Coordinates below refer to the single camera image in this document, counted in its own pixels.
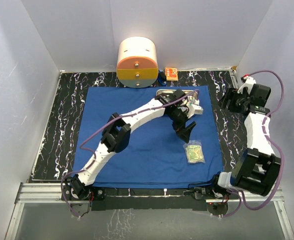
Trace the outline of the blue surgical cloth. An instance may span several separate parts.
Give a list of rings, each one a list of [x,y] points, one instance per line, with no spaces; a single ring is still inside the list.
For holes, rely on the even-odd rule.
[[[74,171],[81,170],[96,150],[102,137],[98,131],[113,113],[125,114],[143,107],[157,89],[90,87],[84,106],[77,143]],[[125,150],[113,156],[99,172],[94,185],[106,188],[178,189],[191,183],[207,182],[223,170],[216,118],[207,86],[199,87],[203,113],[192,117],[196,126],[190,139],[201,143],[205,161],[188,163],[184,142],[163,116],[135,130]]]

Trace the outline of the steel instrument tray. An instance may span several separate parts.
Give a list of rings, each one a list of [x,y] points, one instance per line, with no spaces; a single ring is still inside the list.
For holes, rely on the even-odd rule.
[[[160,94],[173,94],[174,92],[176,92],[178,89],[159,89],[156,91],[156,95],[160,95]],[[194,98],[198,98],[199,96],[199,90],[195,89],[195,90],[190,90],[190,89],[180,89],[185,95],[189,95],[189,96],[193,96]]]

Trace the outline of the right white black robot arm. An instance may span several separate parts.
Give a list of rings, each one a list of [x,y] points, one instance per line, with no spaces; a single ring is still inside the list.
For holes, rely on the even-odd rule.
[[[209,187],[213,197],[222,198],[230,190],[266,196],[278,178],[281,159],[267,139],[270,110],[265,105],[270,93],[270,87],[253,83],[239,89],[228,88],[219,100],[220,108],[244,115],[247,148],[232,171],[214,175]]]

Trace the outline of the green clear supply packet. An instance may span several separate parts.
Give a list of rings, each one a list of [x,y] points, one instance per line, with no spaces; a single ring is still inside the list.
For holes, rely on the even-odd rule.
[[[185,143],[183,148],[189,164],[205,163],[202,143],[199,140],[191,140]]]

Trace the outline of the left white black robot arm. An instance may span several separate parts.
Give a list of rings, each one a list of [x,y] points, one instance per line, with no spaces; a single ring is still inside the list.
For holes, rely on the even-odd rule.
[[[166,90],[131,112],[112,114],[108,122],[93,134],[95,137],[101,133],[102,137],[97,149],[92,151],[91,158],[81,170],[70,174],[70,192],[80,200],[92,196],[92,185],[106,163],[115,154],[127,148],[130,136],[136,129],[156,118],[169,117],[178,138],[188,143],[196,123],[194,121],[190,124],[186,123],[202,110],[198,95],[197,89]]]

